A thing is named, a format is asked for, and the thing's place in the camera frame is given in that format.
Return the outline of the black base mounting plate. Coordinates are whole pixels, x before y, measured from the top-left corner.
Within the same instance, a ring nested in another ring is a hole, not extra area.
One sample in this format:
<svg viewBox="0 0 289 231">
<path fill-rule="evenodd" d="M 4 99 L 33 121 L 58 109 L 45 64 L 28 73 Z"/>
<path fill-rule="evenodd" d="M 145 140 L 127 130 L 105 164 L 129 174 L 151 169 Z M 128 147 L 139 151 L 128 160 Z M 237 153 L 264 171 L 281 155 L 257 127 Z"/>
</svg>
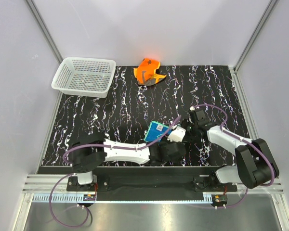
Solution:
<svg viewBox="0 0 289 231">
<path fill-rule="evenodd" d="M 155 178 L 170 182 L 185 182 L 194 180 L 199 185 L 210 187 L 226 186 L 227 183 L 220 183 L 217 180 L 215 171 L 218 167 L 98 167 L 93 170 L 93 177 L 108 176 L 116 180 L 128 180 L 133 183 L 156 182 Z"/>
</svg>

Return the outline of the yellow blue crocodile towel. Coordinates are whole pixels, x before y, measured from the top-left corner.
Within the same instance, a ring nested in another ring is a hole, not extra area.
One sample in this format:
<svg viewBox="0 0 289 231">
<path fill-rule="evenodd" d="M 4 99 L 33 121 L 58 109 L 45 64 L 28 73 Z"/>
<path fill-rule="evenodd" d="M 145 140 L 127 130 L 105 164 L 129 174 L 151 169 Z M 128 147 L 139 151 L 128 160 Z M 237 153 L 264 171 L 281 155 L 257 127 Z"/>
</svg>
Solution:
<svg viewBox="0 0 289 231">
<path fill-rule="evenodd" d="M 144 141 L 145 142 L 152 142 L 159 138 L 158 141 L 161 140 L 161 135 L 168 129 L 169 127 L 163 125 L 159 122 L 152 121 L 150 126 L 145 134 Z"/>
</svg>

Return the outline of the left small connector board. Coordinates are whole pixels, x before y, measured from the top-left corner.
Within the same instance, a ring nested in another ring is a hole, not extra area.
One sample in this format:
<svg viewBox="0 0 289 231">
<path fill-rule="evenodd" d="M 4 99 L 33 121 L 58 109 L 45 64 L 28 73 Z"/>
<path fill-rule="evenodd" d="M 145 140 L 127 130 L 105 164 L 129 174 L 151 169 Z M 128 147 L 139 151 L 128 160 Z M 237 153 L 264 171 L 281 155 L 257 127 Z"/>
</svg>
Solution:
<svg viewBox="0 0 289 231">
<path fill-rule="evenodd" d="M 95 194 L 85 194 L 83 196 L 83 201 L 96 201 L 96 195 Z"/>
</svg>

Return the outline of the small connector board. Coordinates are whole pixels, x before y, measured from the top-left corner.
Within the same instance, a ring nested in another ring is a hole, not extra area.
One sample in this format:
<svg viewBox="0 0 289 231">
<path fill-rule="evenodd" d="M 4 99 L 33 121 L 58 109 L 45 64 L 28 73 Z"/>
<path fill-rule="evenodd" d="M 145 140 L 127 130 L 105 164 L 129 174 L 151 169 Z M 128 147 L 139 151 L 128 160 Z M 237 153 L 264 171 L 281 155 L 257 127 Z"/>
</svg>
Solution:
<svg viewBox="0 0 289 231">
<path fill-rule="evenodd" d="M 83 196 L 83 201 L 96 201 L 96 195 L 95 194 L 85 194 Z"/>
<path fill-rule="evenodd" d="M 226 204 L 228 201 L 228 197 L 226 194 L 223 194 L 223 195 L 215 195 L 213 197 L 213 202 L 215 203 L 224 203 Z"/>
</svg>

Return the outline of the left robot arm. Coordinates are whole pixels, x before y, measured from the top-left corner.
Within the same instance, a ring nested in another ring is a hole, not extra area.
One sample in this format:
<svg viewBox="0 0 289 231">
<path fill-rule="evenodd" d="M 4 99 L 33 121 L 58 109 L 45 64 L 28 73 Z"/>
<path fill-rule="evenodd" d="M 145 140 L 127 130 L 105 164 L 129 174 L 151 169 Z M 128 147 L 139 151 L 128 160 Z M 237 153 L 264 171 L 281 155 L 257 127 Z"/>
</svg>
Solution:
<svg viewBox="0 0 289 231">
<path fill-rule="evenodd" d="M 186 150 L 182 142 L 157 141 L 149 144 L 118 143 L 109 139 L 88 144 L 75 144 L 64 154 L 72 165 L 77 184 L 88 191 L 94 186 L 93 170 L 104 162 L 123 161 L 139 165 L 160 166 L 167 162 L 180 162 Z"/>
</svg>

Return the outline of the white perforated plastic basket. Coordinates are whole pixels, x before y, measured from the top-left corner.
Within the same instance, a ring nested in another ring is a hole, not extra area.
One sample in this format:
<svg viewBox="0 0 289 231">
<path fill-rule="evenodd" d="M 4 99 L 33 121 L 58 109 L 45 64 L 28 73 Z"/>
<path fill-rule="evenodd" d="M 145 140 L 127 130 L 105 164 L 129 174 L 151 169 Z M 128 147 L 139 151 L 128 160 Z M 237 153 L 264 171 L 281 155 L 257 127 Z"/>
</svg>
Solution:
<svg viewBox="0 0 289 231">
<path fill-rule="evenodd" d="M 113 60 L 67 57 L 60 63 L 51 87 L 66 95 L 106 98 L 115 70 Z"/>
</svg>

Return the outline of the right small connector board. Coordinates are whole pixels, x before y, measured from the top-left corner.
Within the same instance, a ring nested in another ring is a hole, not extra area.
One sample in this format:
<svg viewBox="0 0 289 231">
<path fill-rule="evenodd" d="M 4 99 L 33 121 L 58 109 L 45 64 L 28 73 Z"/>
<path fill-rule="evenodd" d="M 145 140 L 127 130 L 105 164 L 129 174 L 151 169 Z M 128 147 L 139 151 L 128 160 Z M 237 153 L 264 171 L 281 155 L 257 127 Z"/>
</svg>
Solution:
<svg viewBox="0 0 289 231">
<path fill-rule="evenodd" d="M 224 203 L 226 204 L 228 201 L 228 197 L 226 194 L 223 194 L 223 195 L 215 195 L 213 197 L 213 202 L 215 203 Z"/>
</svg>

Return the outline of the orange grey towel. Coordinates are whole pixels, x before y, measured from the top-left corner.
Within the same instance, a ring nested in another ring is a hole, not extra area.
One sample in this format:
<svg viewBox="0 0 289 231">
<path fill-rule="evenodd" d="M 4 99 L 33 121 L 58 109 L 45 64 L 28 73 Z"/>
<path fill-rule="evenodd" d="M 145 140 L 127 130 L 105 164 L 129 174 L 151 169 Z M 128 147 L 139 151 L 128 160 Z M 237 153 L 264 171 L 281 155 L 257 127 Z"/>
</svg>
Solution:
<svg viewBox="0 0 289 231">
<path fill-rule="evenodd" d="M 159 73 L 160 61 L 144 58 L 138 67 L 133 69 L 134 77 L 140 86 L 152 86 L 166 78 L 166 75 Z"/>
</svg>

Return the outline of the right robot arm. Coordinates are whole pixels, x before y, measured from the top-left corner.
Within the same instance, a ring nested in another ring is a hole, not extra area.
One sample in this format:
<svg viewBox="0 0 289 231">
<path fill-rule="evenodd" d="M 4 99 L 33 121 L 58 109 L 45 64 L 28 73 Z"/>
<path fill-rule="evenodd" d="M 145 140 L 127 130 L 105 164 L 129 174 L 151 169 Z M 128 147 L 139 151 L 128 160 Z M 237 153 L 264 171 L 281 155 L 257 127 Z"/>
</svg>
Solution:
<svg viewBox="0 0 289 231">
<path fill-rule="evenodd" d="M 261 138 L 251 140 L 212 122 L 205 111 L 190 107 L 189 118 L 182 121 L 185 138 L 203 140 L 229 151 L 236 158 L 233 166 L 220 167 L 209 178 L 210 187 L 219 191 L 228 183 L 243 184 L 248 189 L 268 187 L 279 177 L 279 169 L 267 142 Z"/>
</svg>

